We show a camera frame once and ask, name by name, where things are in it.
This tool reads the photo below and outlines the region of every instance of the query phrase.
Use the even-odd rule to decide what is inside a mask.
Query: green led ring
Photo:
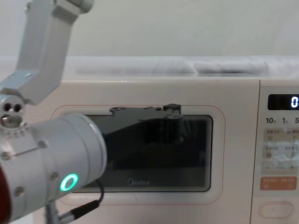
[[[69,186],[68,188],[66,187],[66,184],[67,182],[70,180],[70,179],[73,179],[73,183],[71,184],[71,186]],[[77,174],[69,174],[67,175],[64,180],[61,182],[61,185],[60,185],[60,190],[61,191],[68,191],[70,189],[72,189],[73,187],[75,187],[75,185],[77,184],[79,180],[79,177]]]

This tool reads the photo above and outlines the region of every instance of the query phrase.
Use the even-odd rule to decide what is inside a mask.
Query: screw
[[[50,179],[53,181],[55,180],[56,178],[58,178],[58,173],[57,172],[53,172],[50,176]]]
[[[17,187],[14,190],[14,196],[16,196],[16,197],[20,196],[23,193],[24,193],[24,188],[23,187]]]
[[[32,7],[32,2],[28,2],[28,3],[26,4],[26,6],[25,6],[25,11],[30,10],[31,7]]]
[[[8,152],[3,152],[1,157],[3,160],[10,160],[10,154]]]
[[[47,144],[46,144],[46,142],[44,142],[44,141],[39,141],[39,142],[37,143],[37,145],[38,145],[40,148],[46,148],[46,147],[47,147]]]

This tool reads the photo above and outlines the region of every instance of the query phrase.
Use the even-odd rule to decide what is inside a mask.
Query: digital display
[[[271,94],[268,97],[268,110],[299,110],[299,94]]]

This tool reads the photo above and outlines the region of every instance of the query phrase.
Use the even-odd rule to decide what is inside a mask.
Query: robotic arm
[[[59,86],[72,25],[92,6],[93,0],[28,4],[16,72],[0,83],[0,224],[45,205],[47,223],[69,223],[98,202],[58,217],[54,201],[98,179],[107,159],[132,153],[129,133],[138,133],[137,144],[159,140],[161,130],[165,139],[178,138],[179,105],[113,108],[113,115],[97,125],[81,114],[24,122],[25,105],[40,103]]]

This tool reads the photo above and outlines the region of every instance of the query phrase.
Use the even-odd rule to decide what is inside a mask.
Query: orange button
[[[261,190],[295,190],[296,176],[264,176],[261,178]]]

